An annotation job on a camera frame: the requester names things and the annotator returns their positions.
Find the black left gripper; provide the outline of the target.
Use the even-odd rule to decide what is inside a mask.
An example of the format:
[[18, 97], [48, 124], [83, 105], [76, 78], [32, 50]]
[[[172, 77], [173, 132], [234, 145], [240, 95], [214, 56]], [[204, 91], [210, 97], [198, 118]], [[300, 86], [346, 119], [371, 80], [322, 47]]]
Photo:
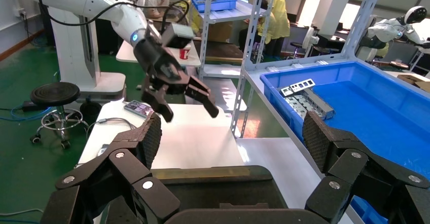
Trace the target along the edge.
[[194, 76], [186, 75], [173, 55], [154, 37], [135, 41], [133, 54], [146, 73], [141, 85], [141, 100], [166, 122], [173, 119], [173, 112], [165, 100], [166, 94], [184, 94], [200, 102], [212, 118], [218, 116], [219, 109], [210, 88]]

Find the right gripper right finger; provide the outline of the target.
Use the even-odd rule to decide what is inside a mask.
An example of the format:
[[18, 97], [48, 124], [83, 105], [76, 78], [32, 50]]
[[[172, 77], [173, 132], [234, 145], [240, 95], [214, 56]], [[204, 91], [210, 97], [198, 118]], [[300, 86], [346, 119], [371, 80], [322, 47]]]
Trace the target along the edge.
[[304, 144], [323, 179], [305, 208], [338, 223], [353, 197], [389, 223], [429, 223], [429, 180], [370, 151], [353, 133], [332, 128], [313, 111], [304, 119]]

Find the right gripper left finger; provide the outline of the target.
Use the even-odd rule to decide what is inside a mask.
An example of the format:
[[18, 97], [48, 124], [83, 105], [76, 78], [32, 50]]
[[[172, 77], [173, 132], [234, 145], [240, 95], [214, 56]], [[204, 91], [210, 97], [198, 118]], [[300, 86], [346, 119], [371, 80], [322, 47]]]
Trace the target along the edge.
[[181, 203], [150, 171], [161, 136], [155, 113], [140, 127], [118, 133], [103, 154], [57, 180], [40, 222], [93, 223], [112, 200], [123, 197], [141, 223], [165, 223]]

